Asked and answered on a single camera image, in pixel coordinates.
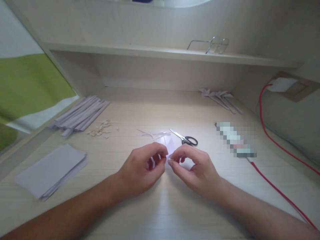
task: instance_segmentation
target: red cable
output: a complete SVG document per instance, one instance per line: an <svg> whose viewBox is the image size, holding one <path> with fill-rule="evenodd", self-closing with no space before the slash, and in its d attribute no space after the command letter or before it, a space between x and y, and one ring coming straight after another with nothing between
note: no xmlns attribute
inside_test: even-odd
<svg viewBox="0 0 320 240"><path fill-rule="evenodd" d="M290 153L289 151L287 151L286 149L284 149L283 147L281 147L275 140L273 140L270 135L267 133L266 127L264 125L263 122L263 118L262 118L262 94L264 92L264 90L268 87L268 86L272 86L272 84L268 84L266 86L263 87L261 93L260 93L260 97L259 97L259 105L260 105L260 121L262 124L262 128L265 132L265 134L268 136L268 138L270 138L271 141L273 141L279 148L281 148L283 151L285 151L286 153L288 153L290 156L294 157L295 159L297 159L299 162L303 163L304 165L306 165L308 168L310 168L311 170L313 170L314 172L316 172L318 175L320 175L320 172L318 172L316 169L314 169L313 167L311 167L310 165L308 165L307 163L303 162L301 159L297 158L296 156L294 156L292 153ZM258 169L258 167L254 164L254 162L250 162L251 165L257 170L257 172L275 189L277 190L278 193L280 193L280 195L282 197L284 197L285 200L287 200L295 209L297 209L301 215L310 223L311 226L313 226L315 229L317 229L317 227L311 222L311 220L304 214L304 212L302 212L300 210L300 208L297 207L297 205L295 205L286 195L284 195L275 185L273 185L272 182L270 182Z"/></svg>
<svg viewBox="0 0 320 240"><path fill-rule="evenodd" d="M283 151L285 151L286 153L288 153L290 156L294 157L295 159L297 159L299 162L303 163L304 165L306 165L308 168L310 168L312 171L314 171L315 173L317 173L318 175L320 175L320 172L317 171L315 168L311 167L309 164L305 163L304 161L302 161L301 159L297 158L295 155L293 155L292 153L290 153L289 151L287 151L286 149L284 149L283 147L281 147L275 140L273 140L269 134L267 133L267 130L266 130L266 127L264 126L264 123L263 123L263 118L262 118L262 94L263 94L263 91L268 87L268 86L272 86L272 84L268 84L266 86L263 87L261 93L260 93L260 97L259 97L259 105L260 105L260 121L261 121L261 124L262 124L262 128L265 132L265 134L268 136L268 138L270 138L270 140L272 142L274 142L279 148L281 148Z"/></svg>
<svg viewBox="0 0 320 240"><path fill-rule="evenodd" d="M300 208L297 207L297 205L295 205L286 195L284 195L275 185L273 185L272 182L270 182L261 172L260 170L257 168L257 166L254 164L254 162L250 162L251 165L257 170L257 172L264 178L264 180L266 180L275 190L277 190L278 193L281 194L282 197L284 197L285 200L287 200L295 209L297 209L302 216L310 223L311 226L313 226L316 230L317 227L311 222L311 220L304 214L304 212L302 212L300 210Z"/></svg>

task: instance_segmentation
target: hand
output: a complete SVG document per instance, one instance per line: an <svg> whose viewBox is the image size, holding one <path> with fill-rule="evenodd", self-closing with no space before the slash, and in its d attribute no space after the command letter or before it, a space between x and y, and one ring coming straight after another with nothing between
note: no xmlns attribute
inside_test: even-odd
<svg viewBox="0 0 320 240"><path fill-rule="evenodd" d="M190 171L179 163L191 158L195 165ZM173 172L197 194L214 201L222 200L226 193L224 179L217 173L209 155L195 147L183 144L171 155L168 164Z"/></svg>
<svg viewBox="0 0 320 240"><path fill-rule="evenodd" d="M133 149L121 169L110 176L117 200L133 198L150 189L164 173L167 154L166 146L157 142Z"/></svg>

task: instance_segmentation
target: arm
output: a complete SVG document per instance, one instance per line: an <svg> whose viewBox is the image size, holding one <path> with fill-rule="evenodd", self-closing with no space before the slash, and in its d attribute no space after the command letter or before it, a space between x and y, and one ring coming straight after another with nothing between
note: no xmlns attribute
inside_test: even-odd
<svg viewBox="0 0 320 240"><path fill-rule="evenodd" d="M134 149L117 173L21 225L0 240L79 238L112 206L150 189L164 173L167 154L167 148L159 143ZM156 163L154 168L151 157Z"/></svg>
<svg viewBox="0 0 320 240"><path fill-rule="evenodd" d="M190 171L180 166L185 158L195 165ZM259 239L319 239L320 233L290 214L255 198L221 178L206 152L187 144L169 161L174 173L197 194L215 201Z"/></svg>

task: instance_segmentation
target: wall plate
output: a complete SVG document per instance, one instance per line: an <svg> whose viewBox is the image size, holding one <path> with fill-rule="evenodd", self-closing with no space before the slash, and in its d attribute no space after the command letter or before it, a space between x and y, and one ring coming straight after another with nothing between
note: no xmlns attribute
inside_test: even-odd
<svg viewBox="0 0 320 240"><path fill-rule="evenodd" d="M271 81L279 77L294 78L298 80L285 92L277 92L278 94L284 96L287 99L290 99L293 102L299 102L300 100L304 99L306 96L310 95L320 88L320 83L313 82L311 80L282 71L273 76Z"/></svg>

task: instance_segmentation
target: scissors blade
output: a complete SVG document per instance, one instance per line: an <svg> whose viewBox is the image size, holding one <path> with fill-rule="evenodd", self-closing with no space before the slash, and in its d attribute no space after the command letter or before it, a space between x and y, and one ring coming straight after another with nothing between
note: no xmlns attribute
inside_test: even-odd
<svg viewBox="0 0 320 240"><path fill-rule="evenodd" d="M179 138L185 139L184 136L181 136L179 133L173 131L172 129L169 128L169 130L170 130L171 132L173 132L175 135L177 135Z"/></svg>

